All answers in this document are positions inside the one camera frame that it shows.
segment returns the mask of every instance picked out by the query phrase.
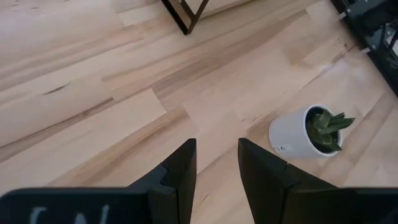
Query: black metal frame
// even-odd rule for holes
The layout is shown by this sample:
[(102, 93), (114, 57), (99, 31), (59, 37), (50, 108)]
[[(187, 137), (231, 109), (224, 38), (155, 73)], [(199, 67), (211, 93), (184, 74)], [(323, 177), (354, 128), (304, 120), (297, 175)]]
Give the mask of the black metal frame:
[(398, 69), (394, 68), (387, 61), (387, 57), (398, 60), (396, 53), (389, 49), (386, 44), (382, 43), (382, 28), (369, 36), (362, 29), (361, 20), (358, 15), (374, 8), (378, 4), (386, 0), (359, 0), (354, 4), (350, 4), (348, 0), (330, 0), (336, 7), (339, 13), (345, 13), (346, 17), (343, 21), (356, 37), (359, 44), (370, 51), (367, 53), (369, 58), (373, 61), (377, 69), (381, 72), (386, 82), (389, 84), (394, 93), (398, 96)]
[[(185, 13), (187, 13), (188, 17), (191, 20), (191, 24), (189, 25), (189, 27), (187, 27), (184, 24), (184, 22), (182, 21), (182, 18), (179, 16), (177, 11), (174, 9), (174, 7), (170, 3), (170, 1), (178, 1), (178, 3), (181, 5), (182, 9), (185, 11)], [(193, 13), (193, 11), (191, 10), (191, 8), (187, 4), (187, 2), (185, 2), (185, 0), (162, 0), (162, 2), (165, 5), (165, 7), (167, 8), (167, 10), (169, 11), (169, 13), (172, 15), (172, 17), (174, 18), (175, 22), (177, 23), (177, 25), (179, 26), (181, 31), (185, 35), (188, 35), (188, 34), (192, 33), (193, 28), (198, 23), (200, 16), (203, 13), (203, 11), (205, 10), (209, 0), (203, 0), (201, 2), (197, 13)]]

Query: hardwood floor plank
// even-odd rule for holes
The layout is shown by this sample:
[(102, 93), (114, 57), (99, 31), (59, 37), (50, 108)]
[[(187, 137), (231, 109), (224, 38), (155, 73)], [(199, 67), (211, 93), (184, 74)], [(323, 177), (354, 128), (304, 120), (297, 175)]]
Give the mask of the hardwood floor plank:
[(122, 27), (109, 0), (13, 2), (0, 13), (0, 67)]
[(37, 133), (31, 134), (30, 136), (19, 139), (16, 142), (13, 142), (6, 146), (0, 147), (0, 162), (9, 159), (10, 157), (22, 152), (23, 150), (30, 148), (31, 146), (43, 141), (44, 139), (47, 139), (48, 137), (54, 135), (55, 133), (58, 133), (58, 132), (64, 130), (65, 128), (70, 127), (80, 121), (83, 121), (84, 119), (86, 119), (90, 116), (93, 116), (93, 115), (115, 105), (116, 103), (117, 102), (112, 99), (106, 100), (104, 102), (101, 102), (99, 105), (97, 105), (93, 108), (90, 108), (89, 110), (83, 111), (80, 114), (78, 114), (70, 119), (62, 121), (61, 123), (47, 127)]
[(92, 159), (67, 172), (65, 175), (52, 181), (49, 185), (57, 187), (90, 186), (91, 183), (106, 176), (106, 174), (112, 170), (114, 166), (117, 166), (126, 155), (130, 154), (134, 146), (141, 141), (151, 138), (168, 126), (179, 122), (180, 119), (186, 118), (188, 118), (188, 114), (185, 112), (185, 109), (176, 108), (130, 134), (128, 137), (117, 142)]
[[(191, 10), (193, 12), (197, 12), (197, 10), (200, 7), (200, 4), (202, 3), (201, 0), (185, 0)], [(201, 18), (204, 18), (206, 16), (210, 16), (214, 13), (220, 12), (222, 10), (231, 8), (233, 6), (240, 5), (242, 3), (248, 2), (250, 0), (218, 0), (218, 1), (209, 1), (205, 10), (203, 11), (203, 14), (201, 15)]]
[(102, 170), (85, 185), (99, 187), (128, 186), (151, 171), (198, 131), (189, 115), (184, 113), (170, 125), (159, 129), (126, 151), (108, 169)]
[(159, 16), (168, 16), (169, 12), (161, 1), (154, 2), (130, 11), (122, 12), (118, 16), (124, 26), (131, 26), (140, 22), (155, 19)]
[(14, 106), (0, 107), (0, 146), (10, 144), (110, 100), (99, 80), (77, 80)]
[(0, 163), (0, 192), (48, 184), (164, 113), (147, 90), (74, 124)]
[(226, 113), (213, 127), (202, 129), (197, 138), (197, 172), (200, 173), (230, 149), (237, 149), (237, 139), (246, 130), (234, 113)]
[(272, 40), (279, 32), (304, 15), (299, 12), (283, 21), (264, 27), (263, 23), (268, 20), (265, 17), (227, 34), (228, 41), (220, 37), (198, 46), (198, 49), (206, 46), (206, 49), (213, 49), (213, 51), (207, 55), (200, 55), (200, 58), (196, 56), (197, 61), (154, 83), (156, 95), (166, 109), (171, 109), (193, 98), (206, 88), (213, 86), (218, 80), (231, 75), (231, 72), (216, 72), (218, 69)]
[(46, 49), (44, 52), (37, 52), (27, 58), (19, 58), (16, 62), (0, 67), (0, 79), (2, 80), (0, 90), (7, 90), (113, 48), (135, 42), (140, 38), (140, 33), (132, 26), (110, 34), (79, 40), (74, 44)]
[(127, 12), (132, 9), (137, 9), (149, 4), (159, 2), (159, 0), (111, 0), (111, 4), (116, 13)]
[(206, 126), (219, 120), (224, 113), (235, 111), (249, 128), (259, 116), (272, 112), (319, 74), (318, 70), (291, 66), (284, 54), (272, 46), (272, 43), (263, 45), (211, 73), (230, 75), (184, 103), (192, 119)]
[(397, 187), (398, 108), (396, 105), (393, 107), (383, 123), (378, 125), (375, 136), (369, 138), (367, 145), (363, 145), (366, 148), (361, 157), (357, 157), (357, 164), (347, 174), (344, 186)]
[[(176, 73), (173, 77), (179, 76), (177, 74), (189, 75), (192, 71), (186, 73), (183, 69), (192, 62), (201, 60), (204, 63), (201, 69), (206, 67), (211, 69), (217, 64), (222, 65), (224, 59), (221, 59), (220, 63), (212, 62), (212, 59), (215, 54), (222, 54), (225, 47), (239, 44), (240, 41), (250, 45), (249, 42), (244, 41), (246, 37), (260, 30), (264, 31), (268, 25), (276, 24), (279, 20), (303, 11), (314, 1), (316, 0), (257, 1), (239, 9), (233, 9), (227, 14), (218, 15), (216, 23), (213, 20), (203, 20), (196, 26), (195, 30), (198, 32), (195, 35), (184, 37), (177, 32), (162, 36), (160, 40), (155, 40), (148, 47), (136, 51), (141, 58), (149, 58), (151, 54), (152, 61), (121, 73), (108, 75), (104, 80), (108, 83), (109, 89), (114, 92), (114, 97), (119, 99), (147, 86), (158, 85), (164, 80), (169, 80), (170, 78), (167, 77), (170, 74)], [(154, 55), (156, 49), (159, 48), (162, 51)], [(199, 65), (198, 63), (191, 66), (196, 66), (192, 69), (197, 70)]]
[[(191, 222), (253, 223), (248, 210), (239, 174), (238, 149), (233, 147), (198, 175)], [(237, 213), (242, 217), (233, 220)]]

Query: black shelf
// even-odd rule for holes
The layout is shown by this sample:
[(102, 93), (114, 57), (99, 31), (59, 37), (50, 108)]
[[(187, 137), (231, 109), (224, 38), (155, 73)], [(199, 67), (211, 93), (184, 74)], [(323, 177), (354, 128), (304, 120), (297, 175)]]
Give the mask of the black shelf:
[[(367, 53), (369, 58), (373, 61), (377, 69), (381, 72), (386, 82), (391, 87), (392, 91), (398, 96), (398, 68), (391, 65), (389, 60), (398, 62), (396, 53), (389, 49), (386, 40), (380, 41), (382, 38), (383, 29), (372, 34), (367, 33), (363, 29), (363, 21), (361, 16), (368, 11), (374, 9), (378, 5), (387, 2), (387, 0), (358, 0), (354, 3), (348, 0), (330, 0), (336, 7), (339, 13), (345, 13), (346, 17), (343, 21), (350, 29), (351, 33), (358, 40), (362, 48), (368, 48)], [(388, 27), (386, 30), (395, 32), (395, 29)]]

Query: white label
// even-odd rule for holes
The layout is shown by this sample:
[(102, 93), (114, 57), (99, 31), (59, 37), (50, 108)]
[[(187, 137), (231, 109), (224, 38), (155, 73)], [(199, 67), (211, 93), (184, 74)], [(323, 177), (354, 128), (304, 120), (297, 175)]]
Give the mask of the white label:
[(290, 146), (274, 146), (272, 147), (275, 152), (290, 152), (292, 148)]
[[(99, 224), (106, 224), (109, 213), (109, 205), (105, 205), (101, 211), (101, 220)], [(44, 213), (47, 211), (45, 207), (35, 207), (32, 209), (32, 213), (30, 213), (29, 223), (30, 224), (38, 224), (37, 220), (39, 219), (40, 213)], [(83, 213), (77, 213), (74, 224), (87, 224), (86, 217)]]

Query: wood grain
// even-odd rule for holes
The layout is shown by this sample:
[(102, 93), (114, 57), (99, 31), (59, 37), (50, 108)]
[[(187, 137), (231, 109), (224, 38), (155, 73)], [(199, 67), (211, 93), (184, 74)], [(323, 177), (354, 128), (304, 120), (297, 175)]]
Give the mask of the wood grain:
[(147, 90), (89, 117), (2, 162), (0, 178), (10, 173), (14, 177), (0, 191), (47, 184), (165, 112), (153, 91)]
[(270, 122), (311, 104), (356, 120), (335, 157), (288, 162), (398, 186), (397, 98), (327, 0), (251, 1), (189, 36), (159, 0), (6, 0), (0, 48), (0, 194), (127, 186), (197, 138), (192, 223), (253, 223), (238, 138), (273, 152)]
[[(189, 5), (189, 7), (191, 8), (191, 10), (193, 12), (197, 12), (201, 3), (203, 2), (201, 0), (185, 0), (185, 1), (187, 2), (187, 4)], [(239, 4), (242, 4), (242, 3), (245, 3), (248, 1), (250, 1), (250, 0), (217, 0), (217, 1), (210, 0), (208, 2), (208, 4), (206, 5), (206, 8), (203, 11), (203, 14), (201, 15), (201, 17), (204, 18), (206, 16), (210, 16), (214, 13), (231, 8), (233, 6), (237, 6)]]

